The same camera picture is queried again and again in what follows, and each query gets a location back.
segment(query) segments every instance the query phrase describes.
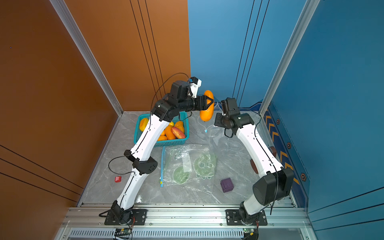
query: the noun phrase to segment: mango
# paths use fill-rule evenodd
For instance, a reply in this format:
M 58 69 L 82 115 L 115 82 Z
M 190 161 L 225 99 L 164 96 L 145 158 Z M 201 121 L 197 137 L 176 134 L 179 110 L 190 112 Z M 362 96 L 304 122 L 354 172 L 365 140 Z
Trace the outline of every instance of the mango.
M 140 125 L 139 125 L 140 131 L 144 132 L 145 127 L 147 126 L 148 122 L 149 122 L 149 120 L 147 118 L 141 119 Z
M 160 136 L 158 139 L 158 141 L 165 141 L 165 140 L 168 140 L 166 136 Z
M 184 133 L 177 127 L 172 127 L 171 131 L 178 139 L 185 138 Z
M 172 128 L 173 128 L 172 126 L 167 126 L 166 129 L 164 130 L 168 140 L 176 139 L 175 135 L 173 134 L 173 132 L 171 130 Z
M 214 98 L 214 95 L 211 91 L 207 90 L 205 91 L 204 95 L 206 95 L 209 98 Z M 200 118 L 204 122 L 209 121 L 212 118 L 212 115 L 214 114 L 214 103 L 212 103 L 211 106 L 207 110 L 200 111 Z
M 175 125 L 178 129 L 180 129 L 183 133 L 185 133 L 184 127 L 182 125 Z

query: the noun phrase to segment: aluminum frame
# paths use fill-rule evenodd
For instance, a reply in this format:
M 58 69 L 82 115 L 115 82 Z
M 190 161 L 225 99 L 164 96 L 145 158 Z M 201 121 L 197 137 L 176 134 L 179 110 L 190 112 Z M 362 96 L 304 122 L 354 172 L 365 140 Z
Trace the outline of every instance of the aluminum frame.
M 275 94 L 276 89 L 279 86 L 289 63 L 291 62 L 291 59 L 297 49 L 297 46 L 299 45 L 301 38 L 303 37 L 304 32 L 307 29 L 308 24 L 310 23 L 319 2 L 320 0 L 307 0 L 305 2 L 304 8 L 301 11 L 295 28 L 293 29 L 291 38 L 288 41 L 287 47 L 285 48 L 283 56 L 281 57 L 280 63 L 276 69 L 276 72 L 272 78 L 268 90 L 265 93 L 264 100 L 259 110 L 260 115 L 264 116 L 267 107 L 271 103 L 273 95 Z
M 237 209 L 238 205 L 179 205 L 179 204 L 140 204 L 134 209 L 147 209 L 146 223 L 143 226 L 134 227 L 135 231 L 230 231 L 238 232 L 244 228 L 255 228 L 255 226 L 227 226 L 226 209 Z M 106 226 L 104 218 L 99 213 L 110 209 L 110 207 L 72 207 L 67 212 L 56 239 L 69 236 L 72 230 L 114 230 L 121 225 Z M 311 237 L 313 232 L 311 222 L 303 208 L 279 208 L 274 207 L 272 215 L 270 208 L 265 209 L 267 213 L 267 226 L 260 228 L 299 228 L 303 236 Z
M 71 38 L 91 69 L 96 80 L 100 84 L 113 109 L 116 111 L 118 116 L 121 116 L 123 109 L 64 0 L 50 0 L 50 2 L 59 15 L 68 33 L 71 35 Z

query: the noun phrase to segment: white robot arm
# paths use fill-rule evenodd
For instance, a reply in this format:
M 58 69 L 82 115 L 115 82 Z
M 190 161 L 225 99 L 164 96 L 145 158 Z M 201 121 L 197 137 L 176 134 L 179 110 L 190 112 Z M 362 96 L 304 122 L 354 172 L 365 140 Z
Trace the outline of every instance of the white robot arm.
M 133 173 L 120 196 L 113 202 L 105 225 L 111 223 L 109 218 L 113 218 L 111 225 L 116 222 L 122 225 L 131 224 L 135 197 L 145 178 L 157 167 L 157 162 L 150 156 L 152 148 L 173 117 L 181 111 L 207 110 L 213 104 L 213 99 L 196 95 L 199 86 L 201 81 L 195 77 L 192 77 L 190 82 L 174 82 L 170 93 L 156 102 L 141 137 L 131 150 L 124 153 L 132 161 Z M 291 169 L 284 169 L 272 155 L 260 138 L 249 114 L 240 113 L 236 99 L 227 98 L 221 103 L 223 114 L 217 113 L 215 126 L 224 127 L 225 131 L 231 129 L 232 136 L 238 136 L 252 157 L 252 168 L 260 177 L 253 185 L 253 195 L 242 202 L 239 209 L 242 222 L 251 224 L 268 204 L 289 195 L 294 173 Z
M 276 160 L 249 114 L 240 113 L 235 98 L 227 98 L 221 104 L 223 113 L 216 114 L 215 126 L 231 129 L 232 136 L 236 135 L 241 140 L 251 155 L 253 170 L 260 177 L 253 185 L 253 194 L 240 204 L 239 209 L 242 222 L 252 224 L 268 204 L 289 195 L 294 173 L 291 169 L 284 169 Z
M 200 86 L 201 80 L 196 77 L 191 77 L 188 82 L 176 81 L 172 84 L 170 93 L 156 102 L 139 140 L 131 150 L 124 152 L 124 156 L 132 162 L 132 173 L 108 211 L 105 225 L 132 224 L 132 207 L 136 195 L 148 174 L 157 167 L 156 160 L 150 154 L 160 134 L 181 111 L 204 111 L 214 103 L 208 96 L 197 95 Z

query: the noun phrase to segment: purple toy block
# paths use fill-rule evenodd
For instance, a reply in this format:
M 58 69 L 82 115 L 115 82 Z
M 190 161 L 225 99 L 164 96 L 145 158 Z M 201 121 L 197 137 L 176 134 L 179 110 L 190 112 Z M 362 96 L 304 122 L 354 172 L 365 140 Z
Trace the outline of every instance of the purple toy block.
M 223 189 L 223 192 L 229 192 L 233 190 L 233 183 L 230 177 L 221 180 L 220 185 L 221 185 L 221 188 Z

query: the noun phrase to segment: teal plastic basket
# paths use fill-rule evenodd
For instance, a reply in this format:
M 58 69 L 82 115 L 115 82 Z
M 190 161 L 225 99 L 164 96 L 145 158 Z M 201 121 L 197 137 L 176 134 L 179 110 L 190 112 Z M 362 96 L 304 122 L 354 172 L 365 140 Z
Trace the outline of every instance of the teal plastic basket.
M 188 115 L 186 112 L 180 112 L 180 118 L 184 119 L 184 130 L 185 130 L 185 138 L 183 139 L 174 139 L 174 140 L 165 140 L 165 141 L 157 141 L 155 144 L 155 147 L 163 147 L 163 146 L 173 146 L 173 145 L 181 145 L 184 144 L 185 141 L 189 138 L 189 123 L 188 123 Z M 133 143 L 136 144 L 137 141 L 139 140 L 142 131 L 140 131 L 139 126 L 140 126 L 140 121 L 143 118 L 148 118 L 149 119 L 149 114 L 143 114 L 140 115 L 139 118 L 137 119 L 136 123 L 136 129 L 135 129 L 135 135 L 134 135 L 134 140 Z M 179 121 L 179 116 L 176 116 L 173 118 L 172 122 L 176 123 Z

